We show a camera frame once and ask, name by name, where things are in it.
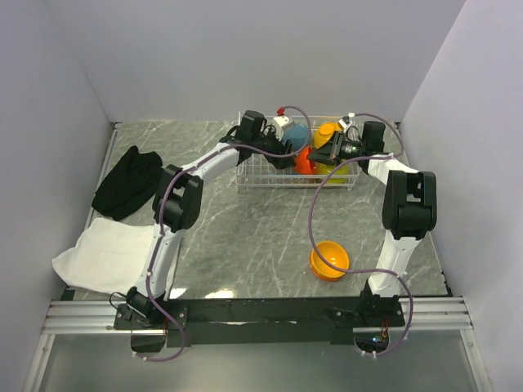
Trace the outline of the dark blue bowl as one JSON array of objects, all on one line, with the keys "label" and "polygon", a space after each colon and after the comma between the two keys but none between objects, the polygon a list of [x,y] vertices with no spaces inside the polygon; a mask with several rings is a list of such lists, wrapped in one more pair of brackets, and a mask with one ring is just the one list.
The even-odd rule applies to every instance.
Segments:
[{"label": "dark blue bowl", "polygon": [[296,123],[292,128],[289,128],[283,135],[282,143],[290,144],[291,150],[298,151],[304,145],[309,144],[310,130],[307,125]]}]

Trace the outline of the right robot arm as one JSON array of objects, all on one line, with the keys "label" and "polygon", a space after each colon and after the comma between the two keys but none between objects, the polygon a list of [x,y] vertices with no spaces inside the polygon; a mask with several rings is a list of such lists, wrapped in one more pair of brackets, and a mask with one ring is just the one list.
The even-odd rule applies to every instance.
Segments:
[{"label": "right robot arm", "polygon": [[344,131],[336,131],[329,141],[314,149],[307,158],[315,163],[334,165],[357,162],[361,170],[385,185],[382,226],[385,237],[378,263],[360,293],[358,317],[367,325],[401,314],[399,294],[405,289],[403,276],[415,248],[437,221],[436,175],[417,171],[388,153],[383,140],[391,124],[366,121],[360,136],[349,137],[351,122],[341,118]]}]

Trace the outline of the lime green bowl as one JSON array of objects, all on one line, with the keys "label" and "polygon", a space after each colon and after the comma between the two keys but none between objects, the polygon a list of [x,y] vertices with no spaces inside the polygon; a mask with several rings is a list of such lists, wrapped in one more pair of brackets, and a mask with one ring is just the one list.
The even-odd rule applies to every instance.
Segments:
[{"label": "lime green bowl", "polygon": [[332,173],[327,180],[327,184],[346,184],[348,176],[350,175],[350,166],[346,165],[339,170],[334,170],[334,168],[335,166],[317,163],[315,165],[315,173],[322,176],[327,176],[329,173]]}]

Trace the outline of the red orange bowl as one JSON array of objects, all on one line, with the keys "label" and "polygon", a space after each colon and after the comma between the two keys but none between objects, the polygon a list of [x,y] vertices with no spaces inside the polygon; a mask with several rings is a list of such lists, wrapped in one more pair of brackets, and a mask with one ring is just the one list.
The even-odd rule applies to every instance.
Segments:
[{"label": "red orange bowl", "polygon": [[312,176],[315,174],[315,162],[308,159],[308,155],[312,152],[312,148],[307,146],[295,158],[294,171],[303,176]]}]

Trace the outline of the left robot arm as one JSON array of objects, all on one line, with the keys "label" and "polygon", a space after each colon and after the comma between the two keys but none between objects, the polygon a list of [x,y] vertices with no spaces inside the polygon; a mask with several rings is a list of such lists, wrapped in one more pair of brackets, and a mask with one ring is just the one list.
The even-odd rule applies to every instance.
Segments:
[{"label": "left robot arm", "polygon": [[177,251],[185,232],[199,218],[203,187],[253,154],[266,156],[278,169],[293,165],[291,144],[282,141],[293,120],[284,111],[284,107],[279,108],[269,120],[247,110],[239,124],[202,157],[182,167],[169,165],[163,169],[153,202],[153,240],[144,267],[126,295],[127,306],[141,326],[152,328],[162,321],[161,304],[172,284]]}]

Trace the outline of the white wire dish rack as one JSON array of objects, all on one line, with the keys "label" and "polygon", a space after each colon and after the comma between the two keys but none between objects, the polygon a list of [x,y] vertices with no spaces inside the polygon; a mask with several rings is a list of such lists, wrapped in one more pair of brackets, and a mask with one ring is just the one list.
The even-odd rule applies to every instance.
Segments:
[{"label": "white wire dish rack", "polygon": [[[302,149],[310,146],[312,149],[312,141],[315,130],[323,123],[335,123],[334,117],[318,117],[312,116],[309,120],[301,115],[289,115],[292,117],[295,124],[300,123],[307,125],[310,130],[309,144],[304,145],[298,151],[294,151],[294,159],[301,152]],[[271,125],[272,117],[269,117],[268,126]],[[356,179],[360,174],[360,168],[355,163],[347,164],[350,166],[350,175],[348,176],[346,184],[327,184],[330,188],[341,187],[351,189],[355,184]],[[267,160],[264,155],[253,155],[246,161],[241,163],[236,168],[236,184],[239,187],[244,188],[314,188],[321,183],[322,180],[328,180],[332,173],[327,176],[317,175],[316,173],[312,176],[299,175],[294,171],[294,167],[286,168],[284,170],[275,169]]]}]

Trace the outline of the large orange bowl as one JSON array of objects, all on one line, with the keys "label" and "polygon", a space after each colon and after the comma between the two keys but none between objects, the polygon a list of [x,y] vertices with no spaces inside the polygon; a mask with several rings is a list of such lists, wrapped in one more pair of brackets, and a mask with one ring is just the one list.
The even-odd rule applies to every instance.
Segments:
[{"label": "large orange bowl", "polygon": [[341,131],[342,128],[337,122],[324,122],[314,132],[312,146],[319,149],[325,145],[335,132]]}]

